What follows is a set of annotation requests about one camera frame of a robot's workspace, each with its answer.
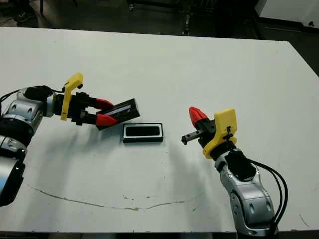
white cabinet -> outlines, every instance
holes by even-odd
[[[319,0],[259,0],[255,9],[260,17],[298,21],[304,26],[313,22],[319,28]]]

scuff mark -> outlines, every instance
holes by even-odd
[[[156,208],[158,206],[163,206],[163,205],[169,205],[169,204],[174,204],[174,203],[186,203],[186,201],[176,201],[176,202],[171,202],[171,203],[160,203],[160,204],[156,204],[154,206],[148,207],[148,208],[143,208],[143,209],[152,209],[152,208]]]
[[[196,200],[198,197],[200,197],[201,195],[203,195],[205,192],[202,192],[200,194],[198,194],[197,196],[189,199],[189,200],[184,200],[184,201],[174,201],[174,202],[168,202],[168,203],[159,203],[159,204],[156,204],[156,205],[153,205],[153,206],[150,206],[150,207],[135,207],[135,208],[129,208],[129,207],[125,207],[125,208],[121,208],[121,207],[110,207],[110,206],[106,206],[106,205],[100,205],[100,204],[94,204],[94,203],[88,203],[88,202],[84,202],[84,201],[79,201],[79,200],[74,200],[74,199],[68,199],[68,198],[65,198],[65,197],[59,197],[59,196],[56,196],[56,195],[53,195],[53,194],[50,194],[50,193],[47,193],[47,192],[44,192],[42,191],[41,189],[38,189],[38,188],[34,188],[32,187],[31,185],[27,184],[28,187],[32,188],[33,190],[39,192],[39,193],[42,193],[46,196],[49,196],[49,197],[52,197],[52,198],[56,198],[56,199],[62,199],[64,201],[68,201],[68,202],[73,202],[73,203],[81,203],[81,204],[85,204],[85,205],[90,205],[90,206],[95,206],[95,207],[100,207],[100,208],[108,208],[108,209],[117,209],[117,210],[130,210],[130,211],[140,211],[140,210],[149,210],[149,209],[153,209],[153,208],[156,208],[156,207],[159,207],[159,206],[164,206],[164,205],[171,205],[171,204],[179,204],[179,203],[189,203],[189,202],[192,202],[194,200]]]
[[[88,202],[83,202],[83,201],[79,201],[79,200],[73,200],[73,199],[68,199],[68,198],[65,198],[65,197],[59,197],[59,196],[55,196],[53,194],[49,194],[49,193],[46,193],[38,188],[34,188],[30,185],[28,185],[30,188],[34,189],[35,191],[38,191],[44,195],[47,195],[47,196],[50,196],[52,198],[57,198],[57,199],[62,199],[62,200],[65,200],[65,201],[69,201],[69,202],[74,202],[74,203],[81,203],[81,204],[85,204],[85,205],[90,205],[90,206],[95,206],[95,207],[100,207],[100,208],[103,208],[104,206],[103,205],[99,205],[99,204],[94,204],[94,203],[88,203]]]
[[[310,227],[310,226],[305,222],[305,220],[303,219],[303,217],[301,216],[301,214],[299,214],[299,216],[300,216],[301,220],[303,221],[303,223],[304,223],[307,227]]]
[[[123,208],[125,210],[139,211],[140,208]]]

black rectangular object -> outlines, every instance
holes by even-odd
[[[119,103],[117,105],[114,105],[114,107],[111,110],[99,111],[97,112],[97,114],[111,116],[117,119],[118,123],[131,120],[140,116],[139,109],[135,99],[130,99],[128,101]],[[97,126],[99,130],[103,130],[108,127],[110,126]]]
[[[162,123],[126,123],[123,125],[123,143],[162,141]]]

table surface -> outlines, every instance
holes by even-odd
[[[180,141],[194,131],[190,106],[209,116],[235,108],[237,146],[287,181],[279,229],[319,228],[319,78],[290,43],[0,28],[0,95],[60,89],[75,72],[93,97],[136,98],[141,116],[131,122],[161,122],[164,141],[123,144],[122,125],[44,118],[17,198],[0,208],[0,231],[235,231],[213,162],[196,141]],[[276,183],[261,173],[277,207]]]

yellow gripper bracket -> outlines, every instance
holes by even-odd
[[[215,113],[214,116],[216,134],[214,138],[203,149],[203,154],[207,159],[212,159],[210,153],[215,147],[217,147],[221,143],[226,142],[225,137],[228,134],[234,135],[237,131],[236,112],[234,109],[225,109],[223,111]],[[232,141],[235,144],[237,142],[237,139],[232,136],[229,138],[229,141]]]
[[[61,120],[67,120],[69,105],[72,98],[72,90],[80,87],[83,84],[83,75],[81,73],[75,73],[71,76],[67,82],[64,84],[64,98],[61,110]]]

